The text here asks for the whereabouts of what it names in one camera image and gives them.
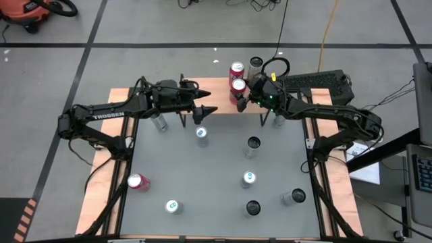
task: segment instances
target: white paper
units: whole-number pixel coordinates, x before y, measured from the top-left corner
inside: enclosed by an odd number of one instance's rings
[[[356,155],[360,154],[366,149],[366,145],[355,142],[354,145],[345,152],[346,160],[350,161],[352,158],[354,158]],[[378,162],[350,173],[350,178],[379,185]]]

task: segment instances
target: yellow cable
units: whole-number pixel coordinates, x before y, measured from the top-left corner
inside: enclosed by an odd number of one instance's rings
[[[324,43],[325,39],[327,38],[327,33],[329,32],[331,22],[333,21],[333,17],[335,15],[336,9],[338,8],[339,0],[335,0],[335,5],[333,6],[333,9],[331,10],[329,23],[327,24],[327,27],[324,32],[323,42],[321,43],[321,48],[319,50],[319,63],[318,63],[318,72],[321,70],[321,63],[323,62],[323,50],[324,50]]]

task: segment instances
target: can lid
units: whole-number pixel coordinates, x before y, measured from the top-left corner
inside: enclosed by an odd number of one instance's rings
[[[231,69],[235,72],[240,72],[244,69],[243,63],[235,61],[231,64]]]
[[[195,133],[199,138],[204,138],[207,135],[207,129],[205,127],[198,127]]]
[[[302,189],[294,189],[291,193],[292,200],[296,203],[303,203],[306,200],[306,194]]]
[[[141,175],[133,173],[128,178],[128,185],[132,188],[137,187],[141,184]]]
[[[178,202],[176,200],[169,200],[165,205],[165,210],[168,213],[174,213],[178,210]]]
[[[255,68],[261,67],[263,65],[263,60],[260,57],[252,57],[250,59],[250,64]]]
[[[241,78],[235,79],[232,81],[232,88],[235,90],[242,91],[246,89],[246,82]]]
[[[256,136],[252,136],[248,139],[248,146],[252,149],[257,149],[261,145],[261,141]]]
[[[248,204],[246,205],[246,210],[250,215],[255,216],[258,215],[259,212],[261,211],[261,206],[257,201],[252,200],[249,201]]]
[[[257,176],[253,172],[246,171],[244,172],[243,179],[246,183],[252,184],[257,180]]]

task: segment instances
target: red soda can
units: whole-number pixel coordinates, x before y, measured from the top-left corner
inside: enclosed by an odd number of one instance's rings
[[[246,82],[243,79],[237,78],[231,82],[229,92],[229,100],[234,105],[237,105],[238,99],[243,96],[246,90]]]
[[[231,64],[231,67],[229,67],[229,78],[228,78],[228,85],[231,86],[231,83],[238,78],[243,79],[244,74],[244,65],[243,63],[239,61],[235,61]]]
[[[133,173],[129,175],[128,185],[131,189],[141,190],[146,192],[150,189],[150,180],[141,175],[140,173]]]

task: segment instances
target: red vacuum cleaner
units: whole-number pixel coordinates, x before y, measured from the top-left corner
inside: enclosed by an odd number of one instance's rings
[[[60,16],[74,17],[78,14],[76,6],[70,0],[59,0],[66,4],[70,11],[64,11],[58,1],[50,0],[0,0],[0,18],[10,24],[19,24],[27,32],[36,34],[38,24],[48,20],[52,12]]]

